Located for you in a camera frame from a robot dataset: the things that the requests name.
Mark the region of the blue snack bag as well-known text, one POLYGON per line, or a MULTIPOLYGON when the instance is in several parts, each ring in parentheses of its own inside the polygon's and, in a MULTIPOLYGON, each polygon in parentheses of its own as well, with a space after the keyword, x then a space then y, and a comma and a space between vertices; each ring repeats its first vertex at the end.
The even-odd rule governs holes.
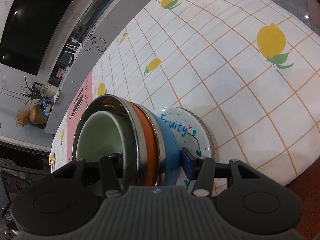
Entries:
POLYGON ((52 96, 45 96, 42 103, 42 115, 48 117, 54 105, 54 98, 52 96))

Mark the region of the white fruity printed plate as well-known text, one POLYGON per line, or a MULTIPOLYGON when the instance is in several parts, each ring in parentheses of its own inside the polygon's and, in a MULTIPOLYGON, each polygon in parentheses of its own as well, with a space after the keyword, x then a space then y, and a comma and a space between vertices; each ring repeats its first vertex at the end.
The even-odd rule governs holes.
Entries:
POLYGON ((182 172, 180 150, 187 148, 193 155, 214 158, 210 129, 194 113, 179 107, 163 107, 150 111, 159 128, 159 186, 187 185, 182 172))

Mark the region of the white wifi router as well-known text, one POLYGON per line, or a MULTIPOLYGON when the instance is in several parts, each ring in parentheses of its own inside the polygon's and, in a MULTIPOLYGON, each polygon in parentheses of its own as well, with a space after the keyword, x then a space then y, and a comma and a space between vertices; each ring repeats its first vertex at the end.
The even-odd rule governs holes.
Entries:
POLYGON ((67 42, 63 48, 64 53, 67 53, 68 55, 71 55, 74 58, 78 57, 81 50, 82 50, 82 43, 80 43, 79 41, 77 41, 73 37, 70 37, 67 40, 67 42))

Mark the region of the white plant pot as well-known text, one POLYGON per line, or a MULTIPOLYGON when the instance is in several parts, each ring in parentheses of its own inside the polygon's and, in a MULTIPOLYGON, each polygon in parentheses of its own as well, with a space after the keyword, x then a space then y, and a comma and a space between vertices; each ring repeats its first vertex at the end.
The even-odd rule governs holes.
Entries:
POLYGON ((43 96, 49 96, 53 98, 53 101, 56 101, 60 94, 60 88, 55 87, 52 84, 49 84, 47 82, 44 82, 40 88, 40 93, 43 96))

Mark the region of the black television screen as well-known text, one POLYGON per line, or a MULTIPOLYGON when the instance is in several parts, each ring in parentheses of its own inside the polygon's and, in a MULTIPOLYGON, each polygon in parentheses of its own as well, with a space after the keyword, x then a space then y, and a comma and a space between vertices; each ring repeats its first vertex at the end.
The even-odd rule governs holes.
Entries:
POLYGON ((37 75, 57 26, 74 0, 14 0, 1 38, 1 63, 37 75))

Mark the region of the yellow cloth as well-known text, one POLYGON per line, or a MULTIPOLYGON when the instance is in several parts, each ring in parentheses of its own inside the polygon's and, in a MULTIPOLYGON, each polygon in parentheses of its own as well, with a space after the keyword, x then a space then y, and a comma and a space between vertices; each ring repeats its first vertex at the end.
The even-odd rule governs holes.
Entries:
POLYGON ((50 168, 51 168, 51 172, 54 172, 55 171, 55 154, 54 153, 51 153, 50 156, 49 156, 49 165, 50 165, 50 168))

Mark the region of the pink checkered lemon tablecloth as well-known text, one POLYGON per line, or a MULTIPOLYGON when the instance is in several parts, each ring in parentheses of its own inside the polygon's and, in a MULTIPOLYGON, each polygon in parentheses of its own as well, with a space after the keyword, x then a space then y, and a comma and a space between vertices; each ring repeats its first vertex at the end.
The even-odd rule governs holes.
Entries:
POLYGON ((281 184, 319 158, 319 35, 271 0, 151 0, 108 46, 57 129, 55 169, 96 97, 181 107, 236 158, 281 184))

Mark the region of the grey tv console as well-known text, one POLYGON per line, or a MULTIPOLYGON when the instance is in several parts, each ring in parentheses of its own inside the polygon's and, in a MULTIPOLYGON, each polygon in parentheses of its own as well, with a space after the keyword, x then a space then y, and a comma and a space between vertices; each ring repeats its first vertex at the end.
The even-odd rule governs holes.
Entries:
MULTIPOLYGON (((113 0, 97 21, 97 27, 92 32, 93 36, 103 38, 103 44, 110 46, 129 22, 150 1, 113 0)), ((54 103, 46 129, 44 130, 46 133, 55 134, 57 132, 67 109, 72 104, 74 97, 77 96, 82 83, 102 55, 101 48, 82 48, 61 82, 60 94, 54 103)))

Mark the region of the orange steel bowl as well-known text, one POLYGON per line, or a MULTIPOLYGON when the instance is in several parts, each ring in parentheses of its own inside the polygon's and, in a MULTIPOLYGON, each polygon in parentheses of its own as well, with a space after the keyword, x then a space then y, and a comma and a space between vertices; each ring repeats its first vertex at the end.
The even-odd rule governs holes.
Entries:
POLYGON ((132 127, 136 136, 137 143, 137 178, 135 185, 131 186, 144 186, 147 181, 147 165, 148 165, 148 152, 145 134, 143 131, 143 125, 136 113, 134 107, 124 98, 117 97, 115 95, 102 95, 95 98, 85 109, 82 114, 78 125, 75 130, 73 146, 72 146, 72 158, 79 159, 75 156, 75 139, 80 134, 80 128, 84 125, 85 121, 94 113, 98 111, 108 111, 111 113, 124 113, 129 116, 132 127))

